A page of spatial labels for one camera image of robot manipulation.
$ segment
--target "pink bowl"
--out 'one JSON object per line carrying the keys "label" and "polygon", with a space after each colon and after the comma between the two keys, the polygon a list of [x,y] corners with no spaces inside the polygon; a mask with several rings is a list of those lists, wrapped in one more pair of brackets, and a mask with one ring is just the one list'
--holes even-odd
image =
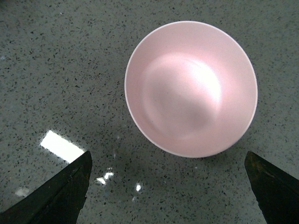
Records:
{"label": "pink bowl", "polygon": [[228,34],[174,22],[148,34],[126,70],[125,95],[140,131],[159,148],[206,157],[235,144],[257,104],[253,67]]}

